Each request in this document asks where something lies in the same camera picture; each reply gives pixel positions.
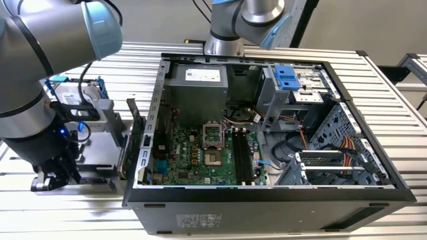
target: gray wall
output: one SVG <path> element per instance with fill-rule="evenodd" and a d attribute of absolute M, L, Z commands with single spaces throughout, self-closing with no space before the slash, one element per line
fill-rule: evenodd
<path fill-rule="evenodd" d="M 427 54 L 427 0 L 320 0 L 300 48 L 364 50 L 377 65 Z M 420 83 L 408 76 L 405 83 Z M 425 90 L 401 91 L 413 106 Z M 427 104 L 420 113 L 427 117 Z"/>
<path fill-rule="evenodd" d="M 191 0 L 113 0 L 122 13 L 124 40 L 132 42 L 183 43 L 205 40 L 211 25 Z M 196 0 L 208 18 L 211 13 Z"/>

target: motherboard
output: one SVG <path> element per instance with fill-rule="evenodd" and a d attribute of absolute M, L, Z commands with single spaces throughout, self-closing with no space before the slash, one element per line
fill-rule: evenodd
<path fill-rule="evenodd" d="M 169 158 L 157 160 L 161 164 L 156 164 L 153 180 L 161 185 L 265 185 L 264 166 L 257 159 L 261 155 L 255 132 L 224 130 L 220 125 L 215 129 L 213 124 L 176 128 Z"/>

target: green circuit board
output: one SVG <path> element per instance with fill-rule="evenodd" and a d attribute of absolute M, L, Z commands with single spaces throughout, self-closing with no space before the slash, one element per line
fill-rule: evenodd
<path fill-rule="evenodd" d="M 252 148 L 251 151 L 260 154 L 256 134 L 247 134 L 247 142 Z M 231 132 L 224 134 L 224 148 L 216 153 L 219 159 L 209 153 L 212 150 L 203 148 L 203 129 L 176 128 L 172 138 L 172 154 L 167 164 L 167 174 L 161 178 L 161 185 L 236 185 Z M 253 160 L 253 153 L 249 153 L 249 164 L 255 175 Z M 259 170 L 260 175 L 253 177 L 253 184 L 264 185 L 264 168 L 259 167 Z"/>

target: slotted metal surface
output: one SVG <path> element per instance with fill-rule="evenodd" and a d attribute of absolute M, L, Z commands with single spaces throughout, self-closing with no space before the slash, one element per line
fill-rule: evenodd
<path fill-rule="evenodd" d="M 86 78 L 98 75 L 105 81 L 114 110 L 130 118 L 126 98 L 136 99 L 147 115 L 161 53 L 201 54 L 200 44 L 132 43 L 96 62 Z M 277 48 L 265 51 L 245 47 L 245 56 L 257 58 L 328 61 L 348 88 L 377 140 L 401 173 L 417 203 L 383 217 L 352 233 L 257 234 L 173 236 L 173 239 L 412 239 L 427 238 L 427 129 L 425 122 L 401 99 L 368 57 L 353 51 Z M 66 72 L 77 78 L 82 67 Z M 149 236 L 128 209 L 121 208 L 121 191 L 102 191 L 93 186 L 73 186 L 80 194 L 34 195 L 29 192 L 34 177 L 26 162 L 0 145 L 0 238 L 159 239 Z"/>

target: power supply label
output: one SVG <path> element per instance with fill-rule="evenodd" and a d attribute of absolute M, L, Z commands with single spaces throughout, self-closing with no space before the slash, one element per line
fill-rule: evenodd
<path fill-rule="evenodd" d="M 217 69 L 187 69 L 187 81 L 220 82 L 220 70 Z"/>

